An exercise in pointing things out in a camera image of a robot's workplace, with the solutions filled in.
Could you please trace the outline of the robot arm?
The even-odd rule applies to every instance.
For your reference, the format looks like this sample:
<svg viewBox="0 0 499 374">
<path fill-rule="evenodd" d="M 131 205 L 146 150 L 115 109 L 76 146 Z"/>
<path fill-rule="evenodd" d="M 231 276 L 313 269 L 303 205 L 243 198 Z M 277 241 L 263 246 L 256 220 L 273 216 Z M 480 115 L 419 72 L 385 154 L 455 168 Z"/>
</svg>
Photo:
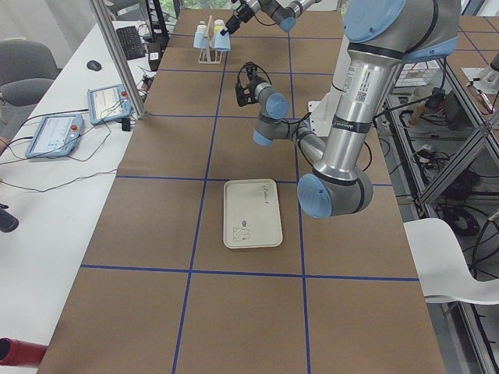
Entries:
<svg viewBox="0 0 499 374">
<path fill-rule="evenodd" d="M 320 2 L 321 0 L 291 1 L 289 5 L 282 7 L 275 0 L 242 0 L 225 23 L 221 35 L 234 34 L 242 23 L 248 23 L 260 11 L 267 14 L 283 31 L 288 32 L 309 7 Z"/>
<path fill-rule="evenodd" d="M 237 83 L 239 106 L 259 104 L 253 140 L 263 146 L 276 139 L 296 143 L 312 171 L 301 177 L 297 195 L 311 217 L 329 218 L 365 209 L 373 185 L 357 160 L 373 119 L 395 84 L 395 74 L 410 62 L 449 56 L 457 46 L 461 4 L 458 1 L 354 1 L 343 21 L 350 64 L 326 139 L 307 119 L 286 119 L 288 102 L 260 67 L 242 67 L 249 82 Z"/>
</svg>

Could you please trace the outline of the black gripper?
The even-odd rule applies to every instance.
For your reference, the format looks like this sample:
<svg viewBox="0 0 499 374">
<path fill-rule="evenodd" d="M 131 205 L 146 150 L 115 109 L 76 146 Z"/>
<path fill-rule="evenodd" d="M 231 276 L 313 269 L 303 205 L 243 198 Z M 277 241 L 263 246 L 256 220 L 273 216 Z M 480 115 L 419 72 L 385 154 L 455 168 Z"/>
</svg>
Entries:
<svg viewBox="0 0 499 374">
<path fill-rule="evenodd" d="M 237 104 L 240 107 L 257 103 L 256 87 L 259 84 L 260 77 L 257 74 L 249 74 L 248 78 L 248 84 L 243 86 L 240 76 L 237 76 L 235 84 L 235 97 Z"/>
<path fill-rule="evenodd" d="M 248 23 L 255 16 L 253 7 L 249 2 L 240 2 L 240 5 L 235 9 L 233 15 L 229 19 L 230 27 L 239 27 L 242 23 Z M 224 28 L 220 31 L 220 35 L 230 37 L 232 30 Z"/>
</svg>

